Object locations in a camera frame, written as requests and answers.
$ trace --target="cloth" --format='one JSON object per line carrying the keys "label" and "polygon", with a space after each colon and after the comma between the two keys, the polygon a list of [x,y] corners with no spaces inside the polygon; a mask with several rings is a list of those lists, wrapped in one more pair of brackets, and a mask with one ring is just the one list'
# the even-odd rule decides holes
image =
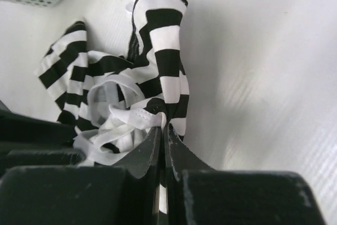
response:
{"label": "cloth", "polygon": [[154,126],[185,135],[189,85],[179,31],[186,0],[136,0],[128,56],[87,50],[77,21],[49,48],[36,75],[73,125],[74,146],[90,161],[113,164]]}

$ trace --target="black and white striped fabric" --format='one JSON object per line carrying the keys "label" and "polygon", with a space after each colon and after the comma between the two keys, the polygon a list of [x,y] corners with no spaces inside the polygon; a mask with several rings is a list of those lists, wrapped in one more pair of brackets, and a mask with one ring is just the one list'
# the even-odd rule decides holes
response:
{"label": "black and white striped fabric", "polygon": [[183,139],[189,85],[179,31],[186,7],[186,0],[136,0],[127,57],[88,51],[78,21],[41,60],[36,75],[61,110],[58,121],[74,126],[74,145],[87,156],[105,152],[102,161],[93,154],[95,162],[116,162],[123,155],[111,153],[127,153],[144,131],[168,122]]}

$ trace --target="garment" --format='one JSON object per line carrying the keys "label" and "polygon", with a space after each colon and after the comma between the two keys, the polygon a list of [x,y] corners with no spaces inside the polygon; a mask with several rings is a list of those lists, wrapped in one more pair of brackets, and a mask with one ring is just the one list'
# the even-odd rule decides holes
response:
{"label": "garment", "polygon": [[74,126],[76,148],[125,155],[146,130],[168,123],[183,139],[189,86],[179,31],[186,7],[186,0],[136,0],[127,57],[88,51],[82,21],[51,45],[36,75],[61,109],[58,121]]}

